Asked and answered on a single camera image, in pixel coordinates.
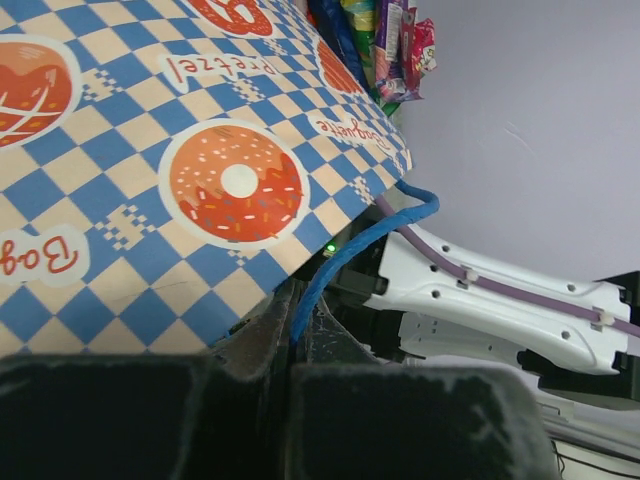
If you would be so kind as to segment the blue checkered paper bag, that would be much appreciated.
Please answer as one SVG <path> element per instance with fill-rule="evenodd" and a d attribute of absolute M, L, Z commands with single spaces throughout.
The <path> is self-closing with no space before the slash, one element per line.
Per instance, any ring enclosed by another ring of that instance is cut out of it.
<path fill-rule="evenodd" d="M 290 1 L 1 5 L 1 352 L 196 352 L 413 165 Z"/>

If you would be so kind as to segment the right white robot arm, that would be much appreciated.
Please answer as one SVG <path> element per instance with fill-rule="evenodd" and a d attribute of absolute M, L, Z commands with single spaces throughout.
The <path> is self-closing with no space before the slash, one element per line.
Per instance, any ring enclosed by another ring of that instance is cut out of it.
<path fill-rule="evenodd" d="M 558 279 L 411 226 L 383 236 L 328 286 L 339 320 L 389 360 L 459 356 L 535 376 L 545 393 L 639 406 L 639 276 Z"/>

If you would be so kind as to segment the red snack pack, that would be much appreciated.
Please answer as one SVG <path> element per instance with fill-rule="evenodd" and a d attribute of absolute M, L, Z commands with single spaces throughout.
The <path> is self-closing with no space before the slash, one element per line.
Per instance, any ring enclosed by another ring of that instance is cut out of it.
<path fill-rule="evenodd" d="M 413 40 L 409 48 L 409 66 L 405 74 L 409 98 L 421 99 L 421 79 L 437 68 L 435 59 L 435 25 L 427 18 L 414 25 Z"/>

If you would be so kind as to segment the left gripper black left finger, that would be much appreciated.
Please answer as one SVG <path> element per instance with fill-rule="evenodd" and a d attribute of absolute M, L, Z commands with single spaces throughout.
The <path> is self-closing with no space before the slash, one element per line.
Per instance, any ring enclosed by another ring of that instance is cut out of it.
<path fill-rule="evenodd" d="M 295 284 L 194 354 L 1 361 L 5 479 L 275 479 Z"/>

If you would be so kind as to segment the green snack pack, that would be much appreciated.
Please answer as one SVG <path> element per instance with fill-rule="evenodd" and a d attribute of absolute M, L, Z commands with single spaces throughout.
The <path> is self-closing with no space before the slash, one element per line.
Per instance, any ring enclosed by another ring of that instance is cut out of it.
<path fill-rule="evenodd" d="M 385 102 L 375 86 L 375 63 L 373 47 L 376 27 L 376 2 L 374 0 L 341 0 L 341 7 L 349 22 L 353 42 L 360 56 L 360 63 L 366 78 L 368 93 L 391 117 L 399 108 L 399 103 Z"/>

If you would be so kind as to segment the purple snack pack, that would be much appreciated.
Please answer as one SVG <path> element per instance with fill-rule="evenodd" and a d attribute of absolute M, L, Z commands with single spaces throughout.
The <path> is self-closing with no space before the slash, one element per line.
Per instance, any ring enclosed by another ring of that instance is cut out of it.
<path fill-rule="evenodd" d="M 373 48 L 375 87 L 385 103 L 397 102 L 406 92 L 401 61 L 401 25 L 403 14 L 415 6 L 415 1 L 400 0 L 382 0 L 377 5 Z"/>

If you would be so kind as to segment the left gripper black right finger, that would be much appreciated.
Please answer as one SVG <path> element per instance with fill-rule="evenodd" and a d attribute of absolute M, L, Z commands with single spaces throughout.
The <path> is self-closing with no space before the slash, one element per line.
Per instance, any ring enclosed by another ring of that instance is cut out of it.
<path fill-rule="evenodd" d="M 538 406 L 495 367 L 379 362 L 314 309 L 291 371 L 293 479 L 555 479 Z"/>

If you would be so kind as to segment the blue snack bag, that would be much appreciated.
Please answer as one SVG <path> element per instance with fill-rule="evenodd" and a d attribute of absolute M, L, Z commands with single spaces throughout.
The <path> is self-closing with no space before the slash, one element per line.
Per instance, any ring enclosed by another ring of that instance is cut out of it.
<path fill-rule="evenodd" d="M 338 0 L 308 0 L 309 11 L 322 38 L 366 93 L 369 85 L 349 22 Z"/>

